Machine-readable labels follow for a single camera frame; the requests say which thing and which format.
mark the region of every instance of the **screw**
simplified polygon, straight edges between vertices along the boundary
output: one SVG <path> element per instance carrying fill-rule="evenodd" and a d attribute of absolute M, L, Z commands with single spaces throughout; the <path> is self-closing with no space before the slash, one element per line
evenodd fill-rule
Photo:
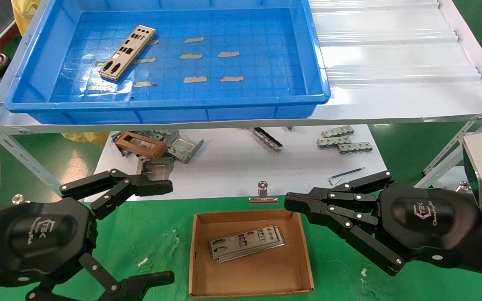
<path fill-rule="evenodd" d="M 12 197 L 12 204 L 23 204 L 23 203 L 27 203 L 27 202 L 23 199 L 23 195 L 21 195 L 21 194 L 16 194 L 15 196 Z"/>

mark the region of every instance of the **green floor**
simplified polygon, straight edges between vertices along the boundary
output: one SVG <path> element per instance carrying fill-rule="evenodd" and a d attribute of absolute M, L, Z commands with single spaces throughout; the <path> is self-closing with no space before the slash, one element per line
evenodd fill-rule
<path fill-rule="evenodd" d="M 482 0 L 454 1 L 482 45 Z M 11 53 L 12 46 L 6 51 Z M 462 125 L 446 122 L 375 124 L 369 127 L 388 169 L 398 181 L 413 184 L 420 179 L 421 170 Z M 68 141 L 59 134 L 23 135 L 16 139 L 61 182 L 91 174 L 101 154 L 97 145 Z M 0 158 L 3 164 L 0 205 L 9 204 L 17 193 L 35 202 L 57 200 L 48 187 L 1 145 Z M 176 273 L 176 283 L 151 290 L 145 300 L 185 300 L 188 299 L 187 267 L 193 214 L 239 209 L 253 207 L 249 207 L 246 199 L 236 198 L 127 203 L 118 209 L 117 214 L 101 222 L 99 247 L 94 255 L 116 278 L 171 269 Z M 482 275 L 438 269 L 425 263 L 408 263 L 398 276 L 392 278 L 328 229 L 306 222 L 304 226 L 315 290 L 306 296 L 276 300 L 482 300 Z M 150 259 L 151 265 L 139 270 L 136 265 L 145 257 Z M 367 269 L 365 277 L 360 274 L 363 268 Z M 23 300 L 31 288 L 0 288 L 0 300 Z M 92 301 L 100 295 L 101 288 L 90 276 L 80 272 L 55 292 Z"/>

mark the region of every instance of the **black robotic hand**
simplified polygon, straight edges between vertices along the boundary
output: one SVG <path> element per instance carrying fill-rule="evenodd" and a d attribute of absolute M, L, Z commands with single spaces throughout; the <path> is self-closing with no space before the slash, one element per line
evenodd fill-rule
<path fill-rule="evenodd" d="M 395 184 L 384 171 L 288 193 L 285 209 L 328 227 L 392 276 L 412 260 L 482 273 L 482 214 L 472 194 Z"/>
<path fill-rule="evenodd" d="M 117 282 L 92 258 L 98 219 L 104 219 L 133 194 L 155 196 L 172 192 L 172 182 L 150 181 L 117 169 L 60 187 L 55 203 L 19 204 L 0 210 L 0 286 L 40 282 L 28 301 L 75 301 L 51 293 L 55 285 L 85 268 L 104 288 L 99 301 L 141 301 L 154 286 L 174 282 L 173 272 L 134 276 Z M 78 200 L 106 191 L 90 209 Z"/>

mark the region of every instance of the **white shelf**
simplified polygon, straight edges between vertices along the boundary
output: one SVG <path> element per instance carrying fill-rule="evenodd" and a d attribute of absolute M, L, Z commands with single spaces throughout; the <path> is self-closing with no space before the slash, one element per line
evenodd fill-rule
<path fill-rule="evenodd" d="M 46 6 L 40 3 L 28 33 Z M 482 115 L 482 48 L 451 0 L 311 0 L 332 97 L 303 120 L 235 120 L 169 128 L 470 120 Z M 19 65 L 28 34 L 0 86 Z M 44 125 L 0 107 L 8 134 L 142 130 L 162 124 Z"/>

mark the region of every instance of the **cardboard box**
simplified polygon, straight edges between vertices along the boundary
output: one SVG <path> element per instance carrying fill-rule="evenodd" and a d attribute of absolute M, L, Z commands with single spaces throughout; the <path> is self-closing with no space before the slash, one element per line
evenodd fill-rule
<path fill-rule="evenodd" d="M 161 158 L 167 150 L 164 142 L 132 132 L 123 132 L 115 140 L 115 144 L 125 151 L 145 156 L 151 160 Z"/>
<path fill-rule="evenodd" d="M 257 227 L 277 225 L 285 245 L 218 263 L 208 241 Z M 195 214 L 189 296 L 193 299 L 282 296 L 314 289 L 300 214 L 255 210 Z"/>

